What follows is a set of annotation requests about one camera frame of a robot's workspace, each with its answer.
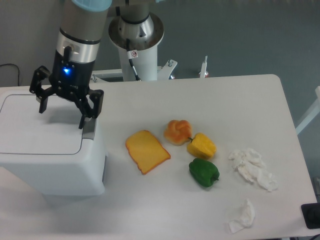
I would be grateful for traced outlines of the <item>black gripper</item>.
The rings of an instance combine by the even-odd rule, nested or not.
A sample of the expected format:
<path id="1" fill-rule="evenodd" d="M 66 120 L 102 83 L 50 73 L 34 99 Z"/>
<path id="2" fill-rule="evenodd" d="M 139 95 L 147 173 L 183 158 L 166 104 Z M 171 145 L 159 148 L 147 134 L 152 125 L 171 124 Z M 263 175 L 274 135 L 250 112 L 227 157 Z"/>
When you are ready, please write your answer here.
<path id="1" fill-rule="evenodd" d="M 86 118 L 96 119 L 102 111 L 104 91 L 89 89 L 94 62 L 72 60 L 73 49 L 67 46 L 63 54 L 55 53 L 52 73 L 45 67 L 38 67 L 34 73 L 29 92 L 36 95 L 40 103 L 39 113 L 47 109 L 48 97 L 53 94 L 75 103 L 81 112 L 79 129 L 85 125 Z M 50 87 L 42 88 L 42 81 L 49 78 Z"/>

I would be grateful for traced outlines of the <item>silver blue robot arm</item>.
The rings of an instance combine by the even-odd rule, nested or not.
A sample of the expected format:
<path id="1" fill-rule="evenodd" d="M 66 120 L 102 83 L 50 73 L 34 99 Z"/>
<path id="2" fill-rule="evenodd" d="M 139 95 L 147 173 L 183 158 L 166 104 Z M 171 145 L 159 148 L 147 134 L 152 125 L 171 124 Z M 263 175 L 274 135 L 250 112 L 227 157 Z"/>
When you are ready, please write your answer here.
<path id="1" fill-rule="evenodd" d="M 53 68 L 37 68 L 30 84 L 39 112 L 46 110 L 49 96 L 57 95 L 80 110 L 80 128 L 99 116 L 104 92 L 90 89 L 89 82 L 109 15 L 108 35 L 118 49 L 123 79 L 155 81 L 164 26 L 149 7 L 148 0 L 67 0 Z"/>

